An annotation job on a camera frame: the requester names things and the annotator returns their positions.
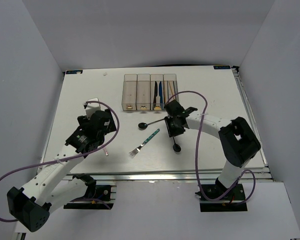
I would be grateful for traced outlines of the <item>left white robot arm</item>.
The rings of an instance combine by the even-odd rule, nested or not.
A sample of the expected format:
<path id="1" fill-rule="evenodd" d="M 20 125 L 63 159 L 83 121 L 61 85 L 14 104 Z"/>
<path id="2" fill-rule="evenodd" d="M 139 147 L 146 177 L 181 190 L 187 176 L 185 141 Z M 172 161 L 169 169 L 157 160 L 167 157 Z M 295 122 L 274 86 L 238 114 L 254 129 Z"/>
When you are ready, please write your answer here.
<path id="1" fill-rule="evenodd" d="M 47 164 L 21 188 L 12 187 L 7 193 L 8 209 L 30 232 L 39 230 L 51 213 L 75 199 L 93 198 L 96 181 L 88 174 L 75 175 L 60 189 L 56 186 L 81 163 L 89 152 L 105 141 L 105 135 L 116 131 L 110 109 L 87 111 L 77 118 L 79 126 L 65 141 L 56 163 Z"/>

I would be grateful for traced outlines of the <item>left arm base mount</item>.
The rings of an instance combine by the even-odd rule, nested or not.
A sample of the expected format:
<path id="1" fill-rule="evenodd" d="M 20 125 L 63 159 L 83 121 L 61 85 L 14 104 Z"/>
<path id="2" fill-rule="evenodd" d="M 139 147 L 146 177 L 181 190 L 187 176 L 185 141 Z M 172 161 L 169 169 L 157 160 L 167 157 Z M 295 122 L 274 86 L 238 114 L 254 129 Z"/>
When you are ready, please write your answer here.
<path id="1" fill-rule="evenodd" d="M 98 181 L 88 193 L 65 204 L 65 210 L 111 210 L 117 194 L 117 185 L 111 181 Z"/>

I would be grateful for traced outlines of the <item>pink handled fork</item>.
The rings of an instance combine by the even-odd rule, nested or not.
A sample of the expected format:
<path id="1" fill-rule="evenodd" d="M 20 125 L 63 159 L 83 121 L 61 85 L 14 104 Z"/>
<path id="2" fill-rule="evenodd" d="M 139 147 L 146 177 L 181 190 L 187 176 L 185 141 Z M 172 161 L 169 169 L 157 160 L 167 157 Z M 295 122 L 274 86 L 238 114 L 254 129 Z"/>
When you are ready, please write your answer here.
<path id="1" fill-rule="evenodd" d="M 109 153 L 105 147 L 103 148 L 103 152 L 104 152 L 105 156 L 109 156 Z"/>

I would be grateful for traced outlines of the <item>black spoon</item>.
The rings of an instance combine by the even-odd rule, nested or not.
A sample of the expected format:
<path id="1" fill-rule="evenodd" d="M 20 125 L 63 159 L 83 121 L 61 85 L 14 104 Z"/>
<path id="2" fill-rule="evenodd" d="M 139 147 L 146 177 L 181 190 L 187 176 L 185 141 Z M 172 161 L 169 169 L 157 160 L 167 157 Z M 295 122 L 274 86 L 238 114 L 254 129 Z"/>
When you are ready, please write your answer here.
<path id="1" fill-rule="evenodd" d="M 182 150 L 182 149 L 181 149 L 181 146 L 180 146 L 179 144 L 176 143 L 176 140 L 175 140 L 174 137 L 173 137 L 172 139 L 173 139 L 173 146 L 172 146 L 173 151 L 174 151 L 175 153 L 180 153 L 181 150 Z"/>
<path id="2" fill-rule="evenodd" d="M 164 120 L 164 119 L 162 118 L 162 119 L 159 119 L 159 120 L 156 120 L 156 121 L 152 121 L 152 122 L 149 122 L 149 123 L 140 122 L 140 123 L 138 124 L 138 128 L 139 128 L 140 130 L 145 130 L 149 125 L 153 125 L 153 124 L 159 123 L 159 122 L 161 122 L 161 121 L 163 121 L 163 120 Z"/>

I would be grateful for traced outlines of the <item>orange chopstick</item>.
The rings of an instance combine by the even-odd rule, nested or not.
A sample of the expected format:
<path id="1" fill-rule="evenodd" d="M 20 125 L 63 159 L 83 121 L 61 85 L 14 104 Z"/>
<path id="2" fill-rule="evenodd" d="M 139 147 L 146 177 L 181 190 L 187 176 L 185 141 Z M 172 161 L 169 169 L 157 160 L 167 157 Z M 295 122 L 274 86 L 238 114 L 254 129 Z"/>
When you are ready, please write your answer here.
<path id="1" fill-rule="evenodd" d="M 175 94 L 174 92 L 174 86 L 173 86 L 173 81 L 168 81 L 168 90 L 169 90 L 169 95 L 172 96 Z"/>
<path id="2" fill-rule="evenodd" d="M 162 82 L 162 94 L 163 94 L 163 103 L 166 104 L 167 102 L 167 86 L 166 86 L 166 81 Z"/>

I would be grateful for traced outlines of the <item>green handled fork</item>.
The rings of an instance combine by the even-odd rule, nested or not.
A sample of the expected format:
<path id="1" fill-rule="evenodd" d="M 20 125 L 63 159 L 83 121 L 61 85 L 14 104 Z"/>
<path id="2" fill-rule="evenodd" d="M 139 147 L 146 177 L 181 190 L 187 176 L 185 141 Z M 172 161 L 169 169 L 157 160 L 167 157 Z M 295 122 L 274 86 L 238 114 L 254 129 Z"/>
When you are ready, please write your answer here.
<path id="1" fill-rule="evenodd" d="M 131 157 L 134 157 L 135 155 L 137 155 L 141 149 L 150 141 L 152 140 L 158 133 L 160 132 L 160 129 L 156 129 L 149 137 L 147 137 L 138 147 L 136 147 L 135 149 L 133 149 L 131 152 L 129 152 L 129 155 Z"/>

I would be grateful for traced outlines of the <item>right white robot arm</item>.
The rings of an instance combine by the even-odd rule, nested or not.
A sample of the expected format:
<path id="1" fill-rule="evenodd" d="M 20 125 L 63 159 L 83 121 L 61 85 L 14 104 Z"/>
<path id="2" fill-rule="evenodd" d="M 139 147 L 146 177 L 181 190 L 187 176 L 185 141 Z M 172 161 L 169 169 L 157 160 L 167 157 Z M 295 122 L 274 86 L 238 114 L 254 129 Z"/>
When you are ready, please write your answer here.
<path id="1" fill-rule="evenodd" d="M 226 158 L 216 179 L 216 195 L 226 200 L 234 193 L 233 184 L 239 180 L 248 162 L 260 151 L 261 144 L 243 117 L 232 120 L 199 113 L 195 107 L 185 109 L 176 100 L 164 107 L 164 118 L 170 138 L 182 135 L 186 129 L 197 130 L 220 140 Z"/>

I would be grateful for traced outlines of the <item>blue knife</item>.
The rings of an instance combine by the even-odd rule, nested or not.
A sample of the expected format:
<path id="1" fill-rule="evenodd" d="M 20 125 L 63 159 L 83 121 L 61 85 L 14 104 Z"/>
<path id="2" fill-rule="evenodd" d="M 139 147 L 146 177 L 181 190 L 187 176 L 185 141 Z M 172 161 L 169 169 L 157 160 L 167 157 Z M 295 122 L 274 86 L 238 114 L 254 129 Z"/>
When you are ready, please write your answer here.
<path id="1" fill-rule="evenodd" d="M 164 96 L 163 96 L 163 86 L 162 86 L 161 81 L 159 82 L 158 91 L 159 91 L 160 104 L 163 104 L 164 103 Z"/>

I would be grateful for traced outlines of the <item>black knife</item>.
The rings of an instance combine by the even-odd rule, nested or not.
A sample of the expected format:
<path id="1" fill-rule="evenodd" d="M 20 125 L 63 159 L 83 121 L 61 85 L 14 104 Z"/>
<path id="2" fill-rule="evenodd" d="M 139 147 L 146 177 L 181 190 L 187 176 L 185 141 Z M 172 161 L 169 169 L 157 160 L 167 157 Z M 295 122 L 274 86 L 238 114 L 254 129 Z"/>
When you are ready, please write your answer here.
<path id="1" fill-rule="evenodd" d="M 158 83 L 154 82 L 154 94 L 153 94 L 153 104 L 157 104 L 157 96 L 158 96 Z"/>

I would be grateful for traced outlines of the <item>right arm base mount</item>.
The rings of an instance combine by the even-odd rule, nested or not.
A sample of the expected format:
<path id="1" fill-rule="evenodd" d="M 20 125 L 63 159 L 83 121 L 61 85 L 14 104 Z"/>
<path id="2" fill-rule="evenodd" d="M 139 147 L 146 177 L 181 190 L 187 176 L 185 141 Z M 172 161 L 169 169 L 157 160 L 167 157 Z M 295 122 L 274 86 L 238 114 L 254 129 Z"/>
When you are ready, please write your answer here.
<path id="1" fill-rule="evenodd" d="M 204 193 L 210 199 L 216 199 L 223 194 L 216 184 L 202 184 Z M 199 200 L 199 207 L 202 213 L 222 213 L 222 212 L 247 212 L 248 207 L 244 202 L 246 194 L 241 183 L 238 183 L 227 195 L 219 200 L 209 201 L 202 195 L 201 191 L 195 192 Z"/>

